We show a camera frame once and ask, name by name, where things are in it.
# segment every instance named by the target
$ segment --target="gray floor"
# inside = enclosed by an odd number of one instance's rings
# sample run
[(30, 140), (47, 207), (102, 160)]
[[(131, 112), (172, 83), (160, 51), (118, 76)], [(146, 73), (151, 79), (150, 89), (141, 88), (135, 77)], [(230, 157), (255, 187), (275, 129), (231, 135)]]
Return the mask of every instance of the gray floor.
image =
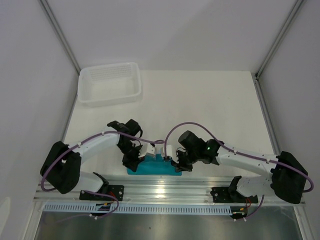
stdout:
[(247, 222), (229, 216), (113, 214), (93, 220), (45, 212), (36, 240), (302, 240), (292, 207), (262, 207)]

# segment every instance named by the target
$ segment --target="white container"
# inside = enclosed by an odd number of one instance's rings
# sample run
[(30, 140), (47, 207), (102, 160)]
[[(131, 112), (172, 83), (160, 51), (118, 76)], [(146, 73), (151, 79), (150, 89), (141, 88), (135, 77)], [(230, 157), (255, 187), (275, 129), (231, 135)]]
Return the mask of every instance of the white container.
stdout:
[(142, 94), (139, 67), (134, 62), (86, 67), (78, 82), (78, 100), (90, 107), (135, 102)]

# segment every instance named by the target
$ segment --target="white tabletop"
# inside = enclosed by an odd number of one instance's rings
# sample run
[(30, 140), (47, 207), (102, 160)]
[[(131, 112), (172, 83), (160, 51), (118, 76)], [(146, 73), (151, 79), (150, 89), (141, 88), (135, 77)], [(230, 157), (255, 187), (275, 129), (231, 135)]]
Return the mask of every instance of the white tabletop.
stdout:
[[(273, 149), (260, 108), (251, 73), (248, 71), (141, 71), (143, 97), (133, 103), (88, 107), (76, 102), (65, 143), (77, 142), (100, 132), (107, 123), (117, 120), (137, 121), (143, 138), (165, 139), (182, 122), (197, 122), (218, 139), (258, 153), (272, 154)], [(207, 141), (210, 136), (197, 126), (181, 126), (168, 144), (180, 147), (179, 136), (186, 130)], [(102, 175), (126, 175), (122, 153), (111, 147), (81, 166), (85, 172)], [(184, 177), (254, 176), (242, 169), (197, 162)]]

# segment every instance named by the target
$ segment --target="perforated metal strip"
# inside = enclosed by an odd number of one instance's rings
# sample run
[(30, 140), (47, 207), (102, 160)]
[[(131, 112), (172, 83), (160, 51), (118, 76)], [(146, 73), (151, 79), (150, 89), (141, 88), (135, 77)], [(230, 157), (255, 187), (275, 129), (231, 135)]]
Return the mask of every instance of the perforated metal strip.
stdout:
[[(105, 210), (98, 210), (100, 204), (96, 203), (67, 203), (48, 202), (44, 212), (68, 212), (68, 213), (107, 213)], [(117, 214), (166, 214), (166, 215), (232, 215), (230, 206), (215, 205), (165, 205), (165, 204), (125, 204), (120, 203)]]

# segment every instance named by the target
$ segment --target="white wall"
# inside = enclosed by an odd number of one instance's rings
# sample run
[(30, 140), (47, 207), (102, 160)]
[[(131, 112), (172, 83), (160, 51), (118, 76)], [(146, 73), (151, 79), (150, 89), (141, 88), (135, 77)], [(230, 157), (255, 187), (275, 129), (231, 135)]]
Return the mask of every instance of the white wall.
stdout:
[(40, 168), (62, 135), (77, 75), (36, 0), (0, 1), (0, 201), (11, 198), (1, 235), (18, 240)]
[(81, 68), (257, 72), (296, 0), (48, 0)]
[(315, 183), (304, 195), (314, 229), (320, 227), (319, 10), (320, 1), (306, 1), (261, 80), (282, 149), (296, 156)]

